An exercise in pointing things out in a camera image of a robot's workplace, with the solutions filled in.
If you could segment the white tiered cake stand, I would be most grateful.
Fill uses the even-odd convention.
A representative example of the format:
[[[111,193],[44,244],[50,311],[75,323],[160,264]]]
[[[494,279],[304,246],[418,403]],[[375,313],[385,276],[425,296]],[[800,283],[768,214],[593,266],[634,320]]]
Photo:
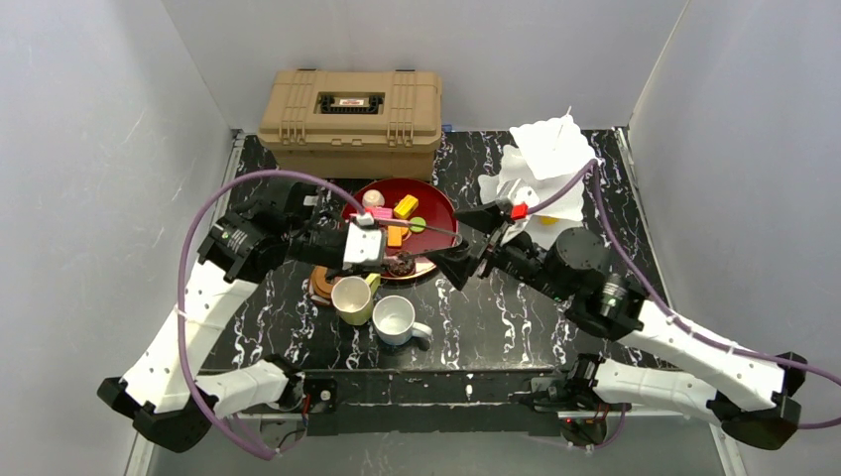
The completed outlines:
[[[583,224],[584,183],[573,179],[596,158],[596,152],[569,113],[512,127],[509,132],[514,143],[503,147],[500,171],[478,178],[480,202],[493,201],[498,187],[510,179],[523,179],[537,192],[540,203],[570,183],[572,188],[563,197],[531,215],[523,228],[536,244],[547,249],[559,233]],[[543,226],[541,215],[560,221]]]

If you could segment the yellow green mug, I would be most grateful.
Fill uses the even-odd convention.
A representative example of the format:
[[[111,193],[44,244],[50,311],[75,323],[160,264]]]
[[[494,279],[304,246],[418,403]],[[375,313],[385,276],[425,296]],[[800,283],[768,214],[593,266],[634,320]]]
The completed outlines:
[[[350,276],[339,280],[331,291],[332,304],[347,324],[360,326],[372,316],[374,295],[381,284],[380,274]]]

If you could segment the white round toy mochi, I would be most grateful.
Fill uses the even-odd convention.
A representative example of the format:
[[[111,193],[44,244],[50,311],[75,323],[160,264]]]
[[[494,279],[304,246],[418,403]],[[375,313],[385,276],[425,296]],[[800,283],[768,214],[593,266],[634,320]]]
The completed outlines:
[[[365,208],[384,207],[385,196],[378,189],[367,189],[362,195],[362,204]]]

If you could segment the yellow toy cake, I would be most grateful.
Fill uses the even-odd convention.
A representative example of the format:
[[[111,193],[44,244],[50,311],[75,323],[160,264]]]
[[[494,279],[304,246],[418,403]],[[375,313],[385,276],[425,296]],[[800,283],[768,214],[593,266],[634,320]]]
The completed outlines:
[[[401,220],[409,219],[420,205],[420,200],[411,194],[406,194],[393,208],[393,214]]]

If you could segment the tan plastic toolbox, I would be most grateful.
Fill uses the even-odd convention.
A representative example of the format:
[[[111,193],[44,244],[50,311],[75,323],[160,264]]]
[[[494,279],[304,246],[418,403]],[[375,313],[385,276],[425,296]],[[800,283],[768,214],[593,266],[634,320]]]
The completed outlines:
[[[257,130],[282,169],[323,179],[429,181],[443,135],[431,71],[277,73]]]

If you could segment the white grey mug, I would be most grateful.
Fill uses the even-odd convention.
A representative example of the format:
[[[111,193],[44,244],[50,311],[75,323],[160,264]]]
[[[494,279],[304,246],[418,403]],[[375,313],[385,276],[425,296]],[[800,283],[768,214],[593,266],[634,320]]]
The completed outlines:
[[[416,320],[416,309],[405,297],[381,298],[374,305],[372,322],[380,339],[388,345],[402,346],[413,338],[432,337],[432,329]]]

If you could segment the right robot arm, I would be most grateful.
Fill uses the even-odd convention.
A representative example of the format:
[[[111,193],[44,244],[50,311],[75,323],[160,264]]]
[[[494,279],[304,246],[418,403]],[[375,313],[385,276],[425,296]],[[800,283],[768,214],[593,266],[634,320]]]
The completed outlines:
[[[561,231],[546,246],[519,229],[516,209],[482,205],[456,213],[478,230],[477,242],[428,253],[457,288],[474,276],[501,271],[555,301],[567,318],[597,338],[633,347],[670,363],[667,370],[629,366],[582,354],[557,378],[537,378],[523,401],[539,412],[653,407],[719,426],[747,445],[781,448],[798,430],[794,394],[805,376],[800,356],[765,361],[739,344],[715,348],[704,328],[669,316],[636,284],[610,269],[614,255],[583,227]]]

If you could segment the pink toy cake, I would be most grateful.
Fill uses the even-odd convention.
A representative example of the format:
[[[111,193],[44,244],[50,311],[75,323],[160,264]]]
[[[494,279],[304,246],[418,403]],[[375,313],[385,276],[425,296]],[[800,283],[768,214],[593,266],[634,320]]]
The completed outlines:
[[[394,218],[394,211],[392,208],[382,207],[382,206],[374,206],[374,207],[367,207],[366,211],[372,215],[372,217],[376,221],[380,220],[391,220]]]

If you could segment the chocolate toy donut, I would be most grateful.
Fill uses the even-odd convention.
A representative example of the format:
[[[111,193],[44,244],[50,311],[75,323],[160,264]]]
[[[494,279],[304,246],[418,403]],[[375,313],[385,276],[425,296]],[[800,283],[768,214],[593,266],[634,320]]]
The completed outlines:
[[[416,267],[416,259],[409,255],[395,255],[386,264],[388,274],[394,278],[409,277],[415,273]]]

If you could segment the red round tray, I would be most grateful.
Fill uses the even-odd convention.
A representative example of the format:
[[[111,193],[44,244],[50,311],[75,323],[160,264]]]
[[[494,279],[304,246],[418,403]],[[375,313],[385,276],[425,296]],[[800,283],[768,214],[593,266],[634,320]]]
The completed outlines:
[[[393,208],[407,194],[419,200],[419,206],[412,217],[423,218],[427,225],[445,229],[450,232],[458,231],[458,223],[453,217],[454,207],[449,198],[432,184],[412,178],[386,178],[375,180],[353,192],[353,196],[362,201],[363,195],[369,189],[380,191],[385,198],[385,206]],[[422,233],[411,232],[402,243],[402,247],[386,248],[388,256],[400,251],[414,254],[427,250],[448,248],[457,242],[455,237],[448,237],[436,231]]]

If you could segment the yellow triangle cake slice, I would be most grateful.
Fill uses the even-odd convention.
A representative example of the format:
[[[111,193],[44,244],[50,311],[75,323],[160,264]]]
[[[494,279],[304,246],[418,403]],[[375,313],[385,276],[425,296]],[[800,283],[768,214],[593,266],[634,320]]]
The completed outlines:
[[[545,215],[541,215],[541,216],[540,216],[540,223],[541,223],[541,225],[543,225],[543,226],[551,226],[551,225],[555,225],[555,224],[557,224],[559,221],[560,221],[560,219],[559,219],[559,218],[555,218],[555,217],[551,217],[551,216],[545,216]]]

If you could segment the green toy macaron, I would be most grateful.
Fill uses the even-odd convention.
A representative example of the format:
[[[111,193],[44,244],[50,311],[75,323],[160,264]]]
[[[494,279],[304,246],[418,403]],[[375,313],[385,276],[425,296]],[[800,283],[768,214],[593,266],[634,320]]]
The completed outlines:
[[[426,221],[425,221],[424,218],[422,218],[420,216],[412,217],[409,220],[409,223],[410,223],[410,230],[413,233],[422,233],[426,229]]]

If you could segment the wooden coaster stack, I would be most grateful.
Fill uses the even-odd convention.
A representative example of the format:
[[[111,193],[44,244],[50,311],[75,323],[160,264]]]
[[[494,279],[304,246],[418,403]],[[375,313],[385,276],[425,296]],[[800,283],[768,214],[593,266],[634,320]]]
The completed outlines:
[[[327,277],[328,269],[321,266],[313,268],[309,276],[308,293],[310,299],[317,305],[331,306],[334,284],[339,278]]]

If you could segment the orange toy cake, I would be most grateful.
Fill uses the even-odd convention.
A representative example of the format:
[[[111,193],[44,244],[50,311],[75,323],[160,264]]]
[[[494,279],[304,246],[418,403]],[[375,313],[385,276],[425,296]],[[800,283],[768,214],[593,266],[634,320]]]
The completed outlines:
[[[410,235],[411,230],[408,227],[389,225],[386,229],[387,247],[401,249]]]

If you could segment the pink handled metal tongs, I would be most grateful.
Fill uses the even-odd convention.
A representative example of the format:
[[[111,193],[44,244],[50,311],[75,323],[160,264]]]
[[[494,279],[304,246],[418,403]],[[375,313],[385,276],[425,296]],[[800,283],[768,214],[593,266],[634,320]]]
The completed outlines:
[[[458,237],[459,233],[457,231],[452,231],[440,227],[434,227],[427,223],[419,223],[419,222],[412,222],[411,220],[404,220],[404,219],[397,219],[393,217],[393,214],[389,209],[386,208],[367,208],[367,213],[370,213],[374,220],[377,223],[385,224],[389,226],[398,226],[408,228],[412,232],[421,232],[423,231],[432,231],[438,234],[450,236],[450,237]]]

